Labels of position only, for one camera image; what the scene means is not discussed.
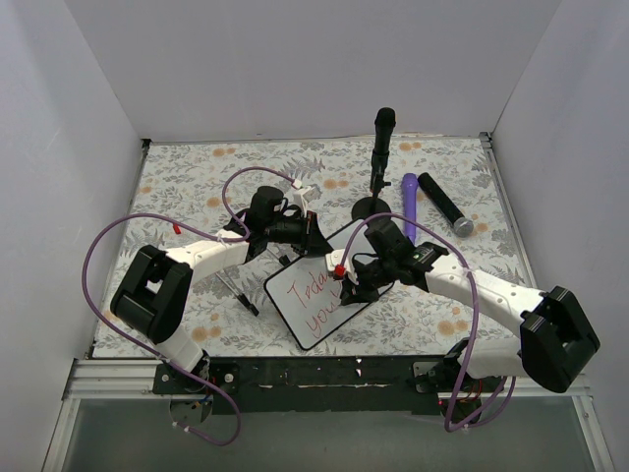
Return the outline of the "small black-framed whiteboard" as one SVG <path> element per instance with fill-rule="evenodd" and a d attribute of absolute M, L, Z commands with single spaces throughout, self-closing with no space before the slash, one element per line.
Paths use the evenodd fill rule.
<path fill-rule="evenodd" d="M 299 257 L 271 275 L 264 291 L 299 347 L 310 351 L 340 326 L 368 308 L 341 304 L 342 282 L 324 257 Z"/>

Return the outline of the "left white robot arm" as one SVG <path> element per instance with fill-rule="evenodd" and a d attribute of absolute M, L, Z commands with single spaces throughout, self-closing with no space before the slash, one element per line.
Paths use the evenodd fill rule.
<path fill-rule="evenodd" d="M 270 243 L 289 245 L 305 257 L 323 257 L 332 247 L 322 235 L 315 212 L 308 209 L 313 187 L 293 188 L 291 204 L 281 190 L 262 186 L 250 206 L 239 211 L 214 240 L 160 250 L 142 247 L 110 303 L 111 312 L 142 334 L 164 360 L 178 365 L 175 381 L 189 393 L 202 391 L 210 379 L 209 356 L 182 326 L 188 292 L 199 280 L 232 266 L 242 266 Z"/>

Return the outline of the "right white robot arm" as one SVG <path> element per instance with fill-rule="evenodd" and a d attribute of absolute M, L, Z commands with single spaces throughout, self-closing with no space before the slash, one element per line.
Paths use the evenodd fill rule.
<path fill-rule="evenodd" d="M 581 304 L 566 288 L 541 291 L 473 270 L 441 245 L 414 245 L 390 219 L 369 222 L 365 236 L 373 249 L 369 263 L 356 261 L 347 248 L 325 257 L 342 283 L 342 305 L 372 303 L 380 288 L 399 282 L 457 301 L 512 334 L 460 342 L 432 373 L 435 380 L 446 378 L 463 391 L 483 378 L 528 377 L 563 393 L 600 349 Z"/>

